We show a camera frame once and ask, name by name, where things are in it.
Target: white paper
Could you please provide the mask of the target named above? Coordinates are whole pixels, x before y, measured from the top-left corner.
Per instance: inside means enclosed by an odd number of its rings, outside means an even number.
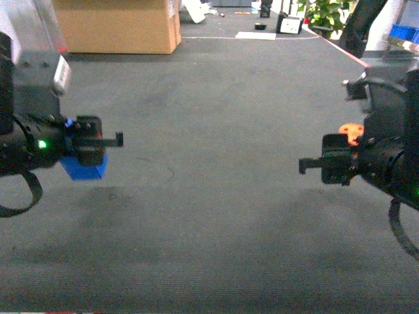
[[[298,34],[301,20],[284,18],[281,24],[281,33]]]
[[[200,23],[205,20],[205,14],[202,10],[200,0],[183,0],[183,3],[194,23]]]
[[[251,7],[256,9],[256,10],[260,10],[261,9],[261,2],[252,2]]]
[[[254,33],[248,31],[239,31],[236,35],[238,39],[264,39],[266,41],[274,41],[276,38],[275,33]]]

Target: white object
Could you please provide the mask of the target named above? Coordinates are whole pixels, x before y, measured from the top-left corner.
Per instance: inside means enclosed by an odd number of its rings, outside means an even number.
[[[13,63],[17,63],[22,47],[20,46],[18,36],[14,31],[9,16],[7,15],[7,10],[2,6],[0,6],[0,31],[6,33],[12,39],[12,61]]]
[[[274,41],[275,33],[253,33],[249,31],[239,31],[236,35],[237,39],[263,39],[266,41]]]
[[[301,20],[294,18],[284,18],[281,23],[281,33],[298,34]]]
[[[182,2],[194,23],[200,23],[205,20],[205,14],[200,0],[182,0]]]
[[[64,95],[68,92],[71,79],[71,68],[63,58],[60,56],[57,70],[54,75],[54,90],[58,95]]]
[[[256,9],[256,10],[260,10],[261,9],[261,2],[252,2],[251,7]]]
[[[270,10],[272,11],[272,12],[275,12],[276,14],[279,14],[280,13],[280,11],[281,11],[281,2],[283,1],[283,7],[282,7],[282,10],[285,12],[285,13],[287,13],[287,14],[291,14],[290,12],[289,12],[289,2],[291,1],[291,0],[274,0],[273,2],[272,2],[272,5],[270,6]]]
[[[403,0],[388,0],[380,14],[376,17],[369,30],[366,50],[385,50],[388,43],[385,36],[390,34],[393,24],[401,11]]]

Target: cardboard box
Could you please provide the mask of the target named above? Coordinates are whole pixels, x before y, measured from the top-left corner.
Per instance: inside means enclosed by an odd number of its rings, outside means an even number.
[[[53,0],[70,52],[171,54],[181,42],[177,0]]]

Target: gray carpet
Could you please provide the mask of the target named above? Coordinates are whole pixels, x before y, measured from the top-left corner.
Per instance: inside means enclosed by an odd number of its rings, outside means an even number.
[[[229,23],[197,27],[245,30]],[[321,38],[298,39],[310,36],[73,56],[63,113],[99,115],[126,144],[109,149],[99,182],[37,171],[40,204],[0,220],[0,309],[418,311],[419,267],[392,236],[389,197],[361,179],[343,188],[298,174],[323,134],[363,119],[340,86],[363,68]],[[3,179],[2,200],[26,200],[20,184]],[[402,210],[417,234],[418,215]]]

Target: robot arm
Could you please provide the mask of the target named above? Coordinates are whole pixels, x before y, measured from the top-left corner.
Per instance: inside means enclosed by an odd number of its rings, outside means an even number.
[[[101,120],[60,114],[59,96],[66,91],[71,70],[58,52],[22,53],[21,62],[11,61],[11,40],[0,33],[0,177],[22,175],[33,195],[23,209],[0,206],[0,217],[22,214],[42,197],[36,176],[30,173],[61,161],[74,179],[99,179],[103,175],[106,147],[123,146],[123,134],[102,139]],[[92,168],[102,173],[91,176]]]

